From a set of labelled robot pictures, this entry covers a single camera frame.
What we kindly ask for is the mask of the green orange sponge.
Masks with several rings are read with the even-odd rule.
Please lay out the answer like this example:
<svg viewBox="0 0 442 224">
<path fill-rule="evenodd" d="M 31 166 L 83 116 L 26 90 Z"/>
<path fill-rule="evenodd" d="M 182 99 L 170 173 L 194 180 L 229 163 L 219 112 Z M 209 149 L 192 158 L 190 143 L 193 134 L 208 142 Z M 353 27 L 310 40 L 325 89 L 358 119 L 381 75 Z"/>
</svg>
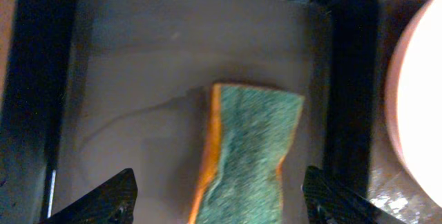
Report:
<svg viewBox="0 0 442 224">
<path fill-rule="evenodd" d="M 213 85 L 190 223 L 282 222 L 282 164 L 304 101 L 275 88 Z"/>
</svg>

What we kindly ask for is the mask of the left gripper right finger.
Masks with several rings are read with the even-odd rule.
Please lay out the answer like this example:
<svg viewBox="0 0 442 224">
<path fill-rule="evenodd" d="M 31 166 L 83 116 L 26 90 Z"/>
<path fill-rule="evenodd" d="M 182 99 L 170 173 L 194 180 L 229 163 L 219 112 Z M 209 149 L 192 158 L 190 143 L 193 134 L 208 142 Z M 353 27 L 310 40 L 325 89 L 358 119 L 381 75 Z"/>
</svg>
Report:
<svg viewBox="0 0 442 224">
<path fill-rule="evenodd" d="M 310 223 L 404 224 L 315 166 L 306 168 L 302 192 Z"/>
</svg>

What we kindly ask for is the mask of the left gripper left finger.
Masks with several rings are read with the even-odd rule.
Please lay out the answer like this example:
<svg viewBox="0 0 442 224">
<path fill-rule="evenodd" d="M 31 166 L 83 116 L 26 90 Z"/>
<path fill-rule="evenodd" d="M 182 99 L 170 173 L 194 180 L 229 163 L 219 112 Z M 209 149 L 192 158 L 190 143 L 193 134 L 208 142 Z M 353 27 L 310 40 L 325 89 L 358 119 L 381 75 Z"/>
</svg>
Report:
<svg viewBox="0 0 442 224">
<path fill-rule="evenodd" d="M 126 168 L 41 224 L 132 224 L 136 200 L 135 174 Z"/>
</svg>

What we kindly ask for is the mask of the white plate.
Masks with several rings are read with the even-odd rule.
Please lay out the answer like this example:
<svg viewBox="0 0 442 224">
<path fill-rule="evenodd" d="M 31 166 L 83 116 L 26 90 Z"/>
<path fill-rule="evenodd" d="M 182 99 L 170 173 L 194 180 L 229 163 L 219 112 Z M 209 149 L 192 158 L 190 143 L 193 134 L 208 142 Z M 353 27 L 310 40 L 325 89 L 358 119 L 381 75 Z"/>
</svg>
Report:
<svg viewBox="0 0 442 224">
<path fill-rule="evenodd" d="M 385 120 L 407 173 L 441 204 L 441 0 L 428 0 L 395 46 L 385 81 Z"/>
</svg>

